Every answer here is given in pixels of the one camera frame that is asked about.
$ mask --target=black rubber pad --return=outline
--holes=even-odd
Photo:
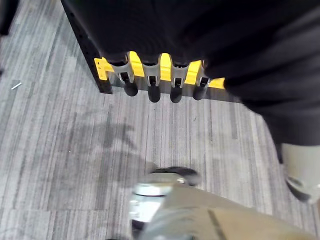
[[[153,103],[157,103],[160,100],[160,88],[158,86],[148,86],[149,100]]]
[[[181,101],[181,98],[182,98],[182,88],[172,87],[170,92],[171,102],[177,104]]]
[[[206,95],[206,92],[207,92],[207,88],[206,87],[203,87],[203,86],[194,86],[194,89],[193,89],[193,98],[195,100],[201,100],[205,97]]]
[[[130,97],[134,97],[135,95],[137,95],[138,86],[137,86],[136,82],[132,82],[132,83],[126,82],[124,85],[124,91]]]

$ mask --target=yellow clip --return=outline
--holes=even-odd
[[[135,76],[144,77],[144,70],[142,68],[142,63],[140,58],[138,57],[137,53],[131,51],[129,54],[130,62],[132,65],[133,73]],[[107,72],[113,72],[112,66],[107,62],[107,60],[103,58],[95,58],[95,67],[99,75],[100,80],[108,80]],[[196,83],[197,73],[199,69],[201,61],[193,61],[190,63],[188,68],[188,73],[186,75],[185,84],[194,85]],[[163,53],[160,59],[160,66],[161,66],[161,80],[171,81],[170,76],[170,68],[171,68],[171,60],[170,56],[167,53]],[[216,78],[211,81],[209,87],[210,88],[217,88],[217,89],[224,89],[224,81],[225,78]]]

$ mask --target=striped carpet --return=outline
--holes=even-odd
[[[193,168],[201,189],[320,235],[260,116],[99,93],[59,1],[22,1],[11,33],[0,52],[0,240],[131,239],[131,187],[156,166]]]

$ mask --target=caster wheel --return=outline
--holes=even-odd
[[[187,180],[188,185],[192,187],[197,186],[201,181],[200,175],[195,170],[183,166],[158,168],[151,172],[151,174],[153,173],[178,174],[181,177],[185,178]]]

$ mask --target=gray plastic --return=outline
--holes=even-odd
[[[189,68],[189,65],[186,67],[176,67],[173,65],[172,60],[171,60],[170,73],[171,73],[171,86],[173,88],[176,87],[176,79],[177,78],[181,78],[181,80],[182,80],[180,88],[182,88],[184,86],[184,83],[187,78],[188,68]]]
[[[140,240],[316,240],[301,229],[212,193],[176,183]]]
[[[198,72],[196,74],[196,81],[195,81],[195,84],[200,87],[200,83],[201,83],[201,80],[202,78],[208,78],[208,82],[207,84],[204,86],[205,88],[207,88],[209,86],[209,84],[211,83],[212,81],[212,78],[208,77],[207,75],[205,75],[205,69],[203,67],[203,61],[201,61],[201,64],[199,66],[199,69],[198,69]]]
[[[320,198],[320,145],[282,144],[286,181],[299,192],[309,195],[308,203]]]
[[[147,65],[144,65],[142,64],[142,68],[143,68],[143,73],[144,73],[144,79],[146,81],[146,84],[151,87],[151,84],[150,84],[150,80],[149,80],[149,77],[150,76],[155,76],[155,85],[158,87],[159,86],[159,83],[160,83],[160,58],[159,58],[159,61],[158,61],[158,64],[157,65],[153,65],[153,66],[147,66]]]
[[[135,74],[134,74],[134,71],[133,71],[133,69],[132,69],[129,56],[128,56],[128,62],[127,62],[125,65],[122,65],[122,66],[114,66],[114,65],[111,64],[111,66],[112,66],[112,68],[113,68],[113,70],[114,70],[114,73],[117,75],[117,77],[118,77],[122,82],[124,82],[124,80],[123,80],[122,77],[121,77],[121,73],[127,73],[127,74],[128,74],[130,83],[133,83],[133,82],[135,81]]]

